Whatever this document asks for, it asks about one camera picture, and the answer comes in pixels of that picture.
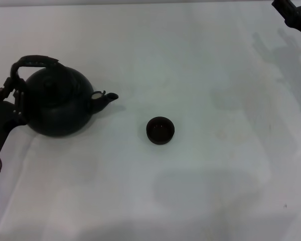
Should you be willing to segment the white tablecloth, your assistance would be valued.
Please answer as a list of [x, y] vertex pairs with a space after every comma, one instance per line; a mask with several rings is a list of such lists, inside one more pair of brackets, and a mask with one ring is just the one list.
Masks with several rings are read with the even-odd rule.
[[0, 86], [32, 54], [119, 98], [11, 132], [0, 241], [301, 241], [301, 33], [270, 2], [0, 8]]

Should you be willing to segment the small dark brown teacup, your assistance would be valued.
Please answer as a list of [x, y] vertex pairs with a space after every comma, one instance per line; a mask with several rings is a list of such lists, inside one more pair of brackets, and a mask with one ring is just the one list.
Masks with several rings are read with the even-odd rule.
[[163, 116], [157, 116], [148, 121], [146, 135], [156, 145], [165, 145], [173, 138], [175, 126], [173, 122]]

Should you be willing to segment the black round teapot with handle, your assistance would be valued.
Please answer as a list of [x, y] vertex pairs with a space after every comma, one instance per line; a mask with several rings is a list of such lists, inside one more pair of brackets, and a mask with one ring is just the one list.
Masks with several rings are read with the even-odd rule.
[[95, 91], [79, 71], [57, 59], [28, 55], [11, 67], [11, 79], [21, 96], [28, 126], [50, 137], [82, 129], [98, 112], [118, 99], [116, 93]]

